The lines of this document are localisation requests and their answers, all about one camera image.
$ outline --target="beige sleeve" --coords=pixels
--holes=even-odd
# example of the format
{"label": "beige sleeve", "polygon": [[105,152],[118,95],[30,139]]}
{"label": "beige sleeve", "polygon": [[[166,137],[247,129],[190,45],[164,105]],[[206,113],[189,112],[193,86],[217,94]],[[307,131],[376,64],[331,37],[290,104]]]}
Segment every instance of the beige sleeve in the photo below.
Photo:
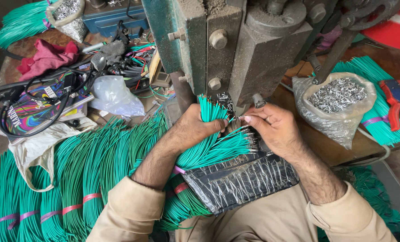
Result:
{"label": "beige sleeve", "polygon": [[108,204],[86,241],[148,241],[154,221],[163,212],[165,196],[165,192],[123,178],[109,191]]}
{"label": "beige sleeve", "polygon": [[396,241],[382,218],[349,184],[340,199],[321,205],[306,206],[309,220],[324,229],[331,242]]}

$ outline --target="beige shirt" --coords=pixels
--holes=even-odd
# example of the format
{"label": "beige shirt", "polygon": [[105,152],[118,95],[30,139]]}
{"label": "beige shirt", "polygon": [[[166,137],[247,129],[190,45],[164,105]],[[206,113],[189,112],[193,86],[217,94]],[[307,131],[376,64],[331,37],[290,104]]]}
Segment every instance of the beige shirt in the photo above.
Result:
{"label": "beige shirt", "polygon": [[[193,228],[178,229],[176,241],[316,242],[315,225],[326,231],[331,242],[396,241],[369,203],[346,184],[346,194],[327,204],[311,204],[296,185],[218,217],[191,218],[182,227]],[[164,201],[165,192],[125,177],[109,192],[108,204],[86,241],[147,241]]]}

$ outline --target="red and white object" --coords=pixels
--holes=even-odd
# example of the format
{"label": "red and white object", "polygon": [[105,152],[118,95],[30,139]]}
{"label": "red and white object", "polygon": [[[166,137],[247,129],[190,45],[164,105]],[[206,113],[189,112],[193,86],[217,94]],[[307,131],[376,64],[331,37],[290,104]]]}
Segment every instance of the red and white object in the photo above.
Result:
{"label": "red and white object", "polygon": [[400,49],[400,11],[390,20],[362,30],[361,33],[378,43]]}

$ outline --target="wooden table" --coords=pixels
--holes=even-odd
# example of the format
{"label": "wooden table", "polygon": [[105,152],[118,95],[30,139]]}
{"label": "wooden table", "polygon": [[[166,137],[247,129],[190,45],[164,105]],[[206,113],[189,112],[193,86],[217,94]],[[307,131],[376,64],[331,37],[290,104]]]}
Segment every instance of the wooden table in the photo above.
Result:
{"label": "wooden table", "polygon": [[[42,38],[50,43],[64,46],[71,38],[61,34],[57,30],[49,30],[38,34],[34,37],[26,38],[18,41],[9,47],[9,51],[14,54],[31,57],[36,53],[34,43],[37,38]],[[95,44],[102,41],[107,41],[107,38],[99,34],[89,33],[85,37],[85,41]],[[400,50],[394,50],[384,47],[372,47],[363,44],[347,50],[342,60],[348,61],[353,56],[370,56],[376,61],[386,72],[396,79],[400,79]],[[19,60],[6,57],[0,70],[0,85],[16,82],[21,74],[15,69],[20,65]],[[296,67],[289,69],[283,78],[283,81],[289,82],[292,76],[307,77],[312,73],[312,67],[309,63],[300,62]],[[368,156],[380,156],[383,153],[383,148],[374,141],[366,138],[360,132],[356,132],[352,150],[346,150],[343,146],[338,145],[331,139],[324,136],[321,132],[316,131],[309,126],[303,118],[297,113],[295,108],[294,96],[283,86],[279,85],[272,95],[272,100],[280,107],[286,108],[294,113],[300,132],[312,149],[329,165],[338,165],[349,161],[359,160]],[[400,143],[396,144],[393,149],[400,149]]]}

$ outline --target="hex bolt head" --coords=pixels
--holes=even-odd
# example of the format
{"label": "hex bolt head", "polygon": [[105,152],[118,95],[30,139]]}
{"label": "hex bolt head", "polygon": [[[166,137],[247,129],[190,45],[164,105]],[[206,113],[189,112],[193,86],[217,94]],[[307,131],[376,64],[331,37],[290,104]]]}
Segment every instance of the hex bolt head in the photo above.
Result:
{"label": "hex bolt head", "polygon": [[326,9],[324,8],[324,4],[316,4],[310,11],[309,11],[309,18],[312,20],[314,24],[321,21],[324,16],[326,15]]}
{"label": "hex bolt head", "polygon": [[252,101],[254,102],[255,108],[262,108],[267,103],[259,93],[256,93],[252,96]]}
{"label": "hex bolt head", "polygon": [[209,37],[209,44],[217,50],[227,45],[227,32],[224,29],[215,30]]}
{"label": "hex bolt head", "polygon": [[316,79],[316,78],[314,78],[313,80],[312,80],[312,84],[313,85],[318,85],[320,83],[320,80],[318,80],[318,79]]}
{"label": "hex bolt head", "polygon": [[210,87],[210,89],[216,91],[221,88],[221,79],[212,78],[207,85]]}
{"label": "hex bolt head", "polygon": [[178,31],[173,33],[168,33],[169,41],[174,41],[175,39],[180,39],[182,41],[186,40],[185,31],[183,28],[178,28]]}
{"label": "hex bolt head", "polygon": [[340,19],[340,27],[342,28],[349,28],[351,27],[355,22],[355,17],[353,15],[343,15],[342,18]]}

